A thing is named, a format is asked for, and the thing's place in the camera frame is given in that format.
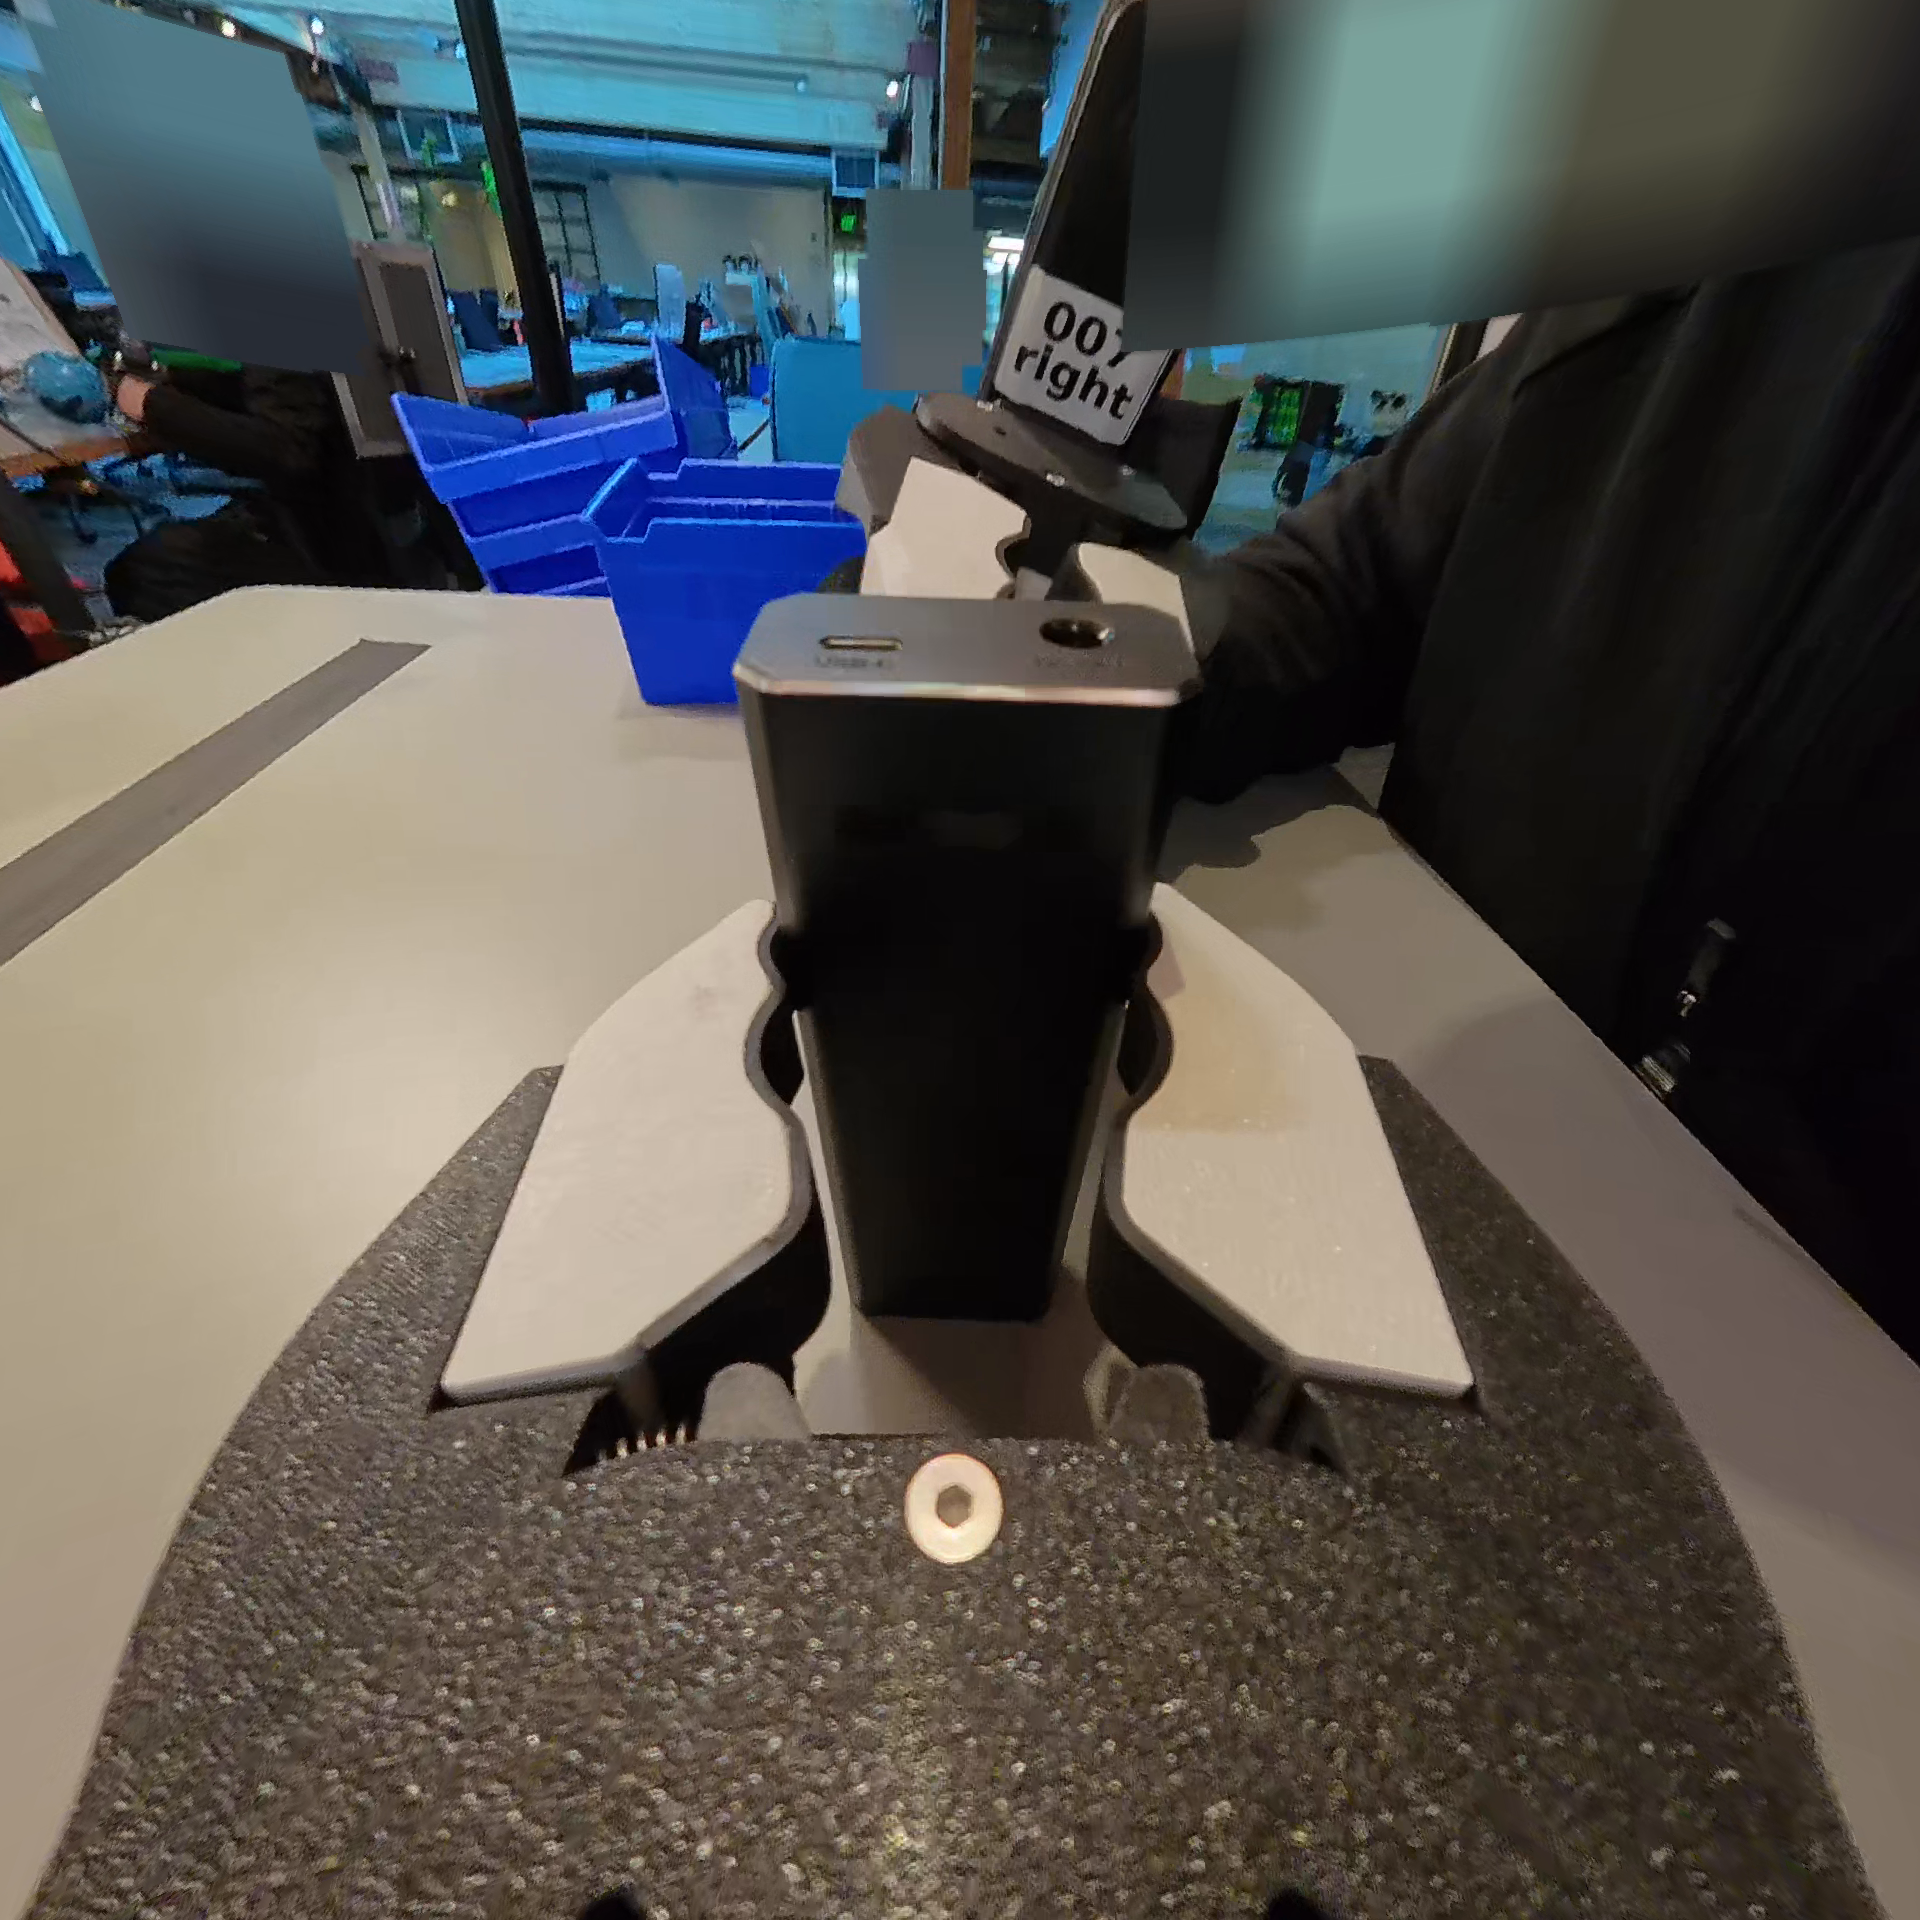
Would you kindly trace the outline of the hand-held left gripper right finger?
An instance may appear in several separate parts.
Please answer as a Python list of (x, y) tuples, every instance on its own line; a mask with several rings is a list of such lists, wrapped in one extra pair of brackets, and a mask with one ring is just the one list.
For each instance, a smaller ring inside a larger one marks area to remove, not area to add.
[(1116, 1053), (1089, 1310), (1139, 1369), (1198, 1381), (1216, 1439), (1268, 1441), (1306, 1388), (1456, 1405), (1475, 1376), (1341, 1026), (1166, 886)]

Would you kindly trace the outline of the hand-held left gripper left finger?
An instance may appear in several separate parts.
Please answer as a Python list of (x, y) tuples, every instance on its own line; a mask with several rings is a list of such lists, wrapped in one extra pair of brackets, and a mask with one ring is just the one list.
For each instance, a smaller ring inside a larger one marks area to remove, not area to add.
[(800, 1043), (747, 900), (618, 996), (549, 1092), (441, 1369), (448, 1404), (598, 1388), (644, 1438), (792, 1385), (830, 1305)]

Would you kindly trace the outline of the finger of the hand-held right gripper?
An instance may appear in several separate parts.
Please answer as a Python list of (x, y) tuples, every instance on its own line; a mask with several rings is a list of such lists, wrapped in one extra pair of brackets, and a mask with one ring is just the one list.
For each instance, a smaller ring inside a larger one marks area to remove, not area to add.
[(1020, 503), (978, 478), (911, 457), (865, 547), (865, 597), (1011, 597), (1005, 550), (1027, 537)]
[(1096, 604), (1166, 616), (1187, 613), (1183, 579), (1174, 568), (1142, 551), (1103, 542), (1082, 542), (1078, 547), (1078, 569)]

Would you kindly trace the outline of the black power bank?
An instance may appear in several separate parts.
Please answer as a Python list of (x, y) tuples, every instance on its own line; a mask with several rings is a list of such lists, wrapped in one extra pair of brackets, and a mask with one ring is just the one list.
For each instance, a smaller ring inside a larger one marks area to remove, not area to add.
[(800, 592), (732, 679), (851, 1304), (1038, 1321), (1145, 948), (1185, 630)]

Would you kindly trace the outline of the person's right forearm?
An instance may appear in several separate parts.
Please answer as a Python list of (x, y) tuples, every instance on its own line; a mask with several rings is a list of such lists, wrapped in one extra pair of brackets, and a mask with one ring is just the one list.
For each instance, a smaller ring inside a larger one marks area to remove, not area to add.
[(1202, 678), (1168, 734), (1174, 798), (1223, 804), (1393, 740), (1428, 634), (1486, 569), (1494, 439), (1431, 406), (1193, 579)]

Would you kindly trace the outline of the grey desk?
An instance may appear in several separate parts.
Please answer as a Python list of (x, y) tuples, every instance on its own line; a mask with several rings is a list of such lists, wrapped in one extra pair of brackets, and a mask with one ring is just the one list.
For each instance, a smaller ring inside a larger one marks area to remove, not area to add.
[[(737, 719), (599, 604), (253, 590), (3, 690), (3, 862), (354, 646), (381, 683), (3, 963), (3, 1916), (257, 1378), (532, 1069), (766, 892)], [(1916, 1363), (1341, 773), (1174, 882), (1392, 1059), (1711, 1461), (1890, 1916), (1916, 1916)]]

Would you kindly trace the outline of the blue partition panel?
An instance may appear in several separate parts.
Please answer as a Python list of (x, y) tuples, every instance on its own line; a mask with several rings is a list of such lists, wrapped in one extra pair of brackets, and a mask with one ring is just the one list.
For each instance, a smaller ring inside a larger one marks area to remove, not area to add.
[(772, 353), (772, 457), (839, 467), (861, 421), (888, 410), (911, 419), (919, 397), (919, 387), (867, 387), (856, 340), (787, 334)]

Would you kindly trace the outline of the stack of blue bins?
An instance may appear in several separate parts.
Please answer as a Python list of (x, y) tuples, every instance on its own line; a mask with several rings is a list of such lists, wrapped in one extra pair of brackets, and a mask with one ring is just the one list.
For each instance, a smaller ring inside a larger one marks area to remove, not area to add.
[(392, 410), (490, 592), (604, 597), (649, 706), (729, 706), (757, 611), (859, 561), (865, 532), (838, 464), (742, 459), (712, 373), (652, 347), (655, 392), (598, 410), (413, 394)]

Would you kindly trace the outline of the metal pole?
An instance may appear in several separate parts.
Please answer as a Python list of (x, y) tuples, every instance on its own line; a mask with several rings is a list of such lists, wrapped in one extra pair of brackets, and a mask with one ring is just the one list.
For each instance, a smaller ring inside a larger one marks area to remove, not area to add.
[(525, 165), (510, 62), (494, 1), (454, 1), (477, 120), (498, 199), (498, 215), (520, 297), (520, 327), (529, 353), (533, 394), (545, 416), (577, 410), (563, 301), (543, 251), (537, 206)]

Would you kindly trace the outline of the person's torso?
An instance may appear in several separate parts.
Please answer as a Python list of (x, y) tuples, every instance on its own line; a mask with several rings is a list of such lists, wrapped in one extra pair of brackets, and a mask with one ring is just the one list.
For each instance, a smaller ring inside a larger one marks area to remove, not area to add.
[(1916, 1355), (1916, 242), (1519, 323), (1387, 819)]

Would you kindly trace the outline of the grey framed panel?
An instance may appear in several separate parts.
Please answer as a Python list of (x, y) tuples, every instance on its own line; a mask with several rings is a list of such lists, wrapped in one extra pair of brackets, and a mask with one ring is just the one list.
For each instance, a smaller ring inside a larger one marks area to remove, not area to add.
[(354, 457), (394, 459), (408, 449), (394, 395), (467, 402), (460, 344), (427, 245), (347, 242), (347, 249), (370, 344), (354, 370), (333, 373), (332, 383)]

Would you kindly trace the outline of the teal round object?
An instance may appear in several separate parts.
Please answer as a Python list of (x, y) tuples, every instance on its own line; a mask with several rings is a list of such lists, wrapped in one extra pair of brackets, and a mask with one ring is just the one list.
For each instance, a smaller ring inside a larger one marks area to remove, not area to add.
[(74, 426), (100, 426), (114, 411), (98, 365), (70, 352), (35, 350), (7, 370), (6, 381), (39, 411)]

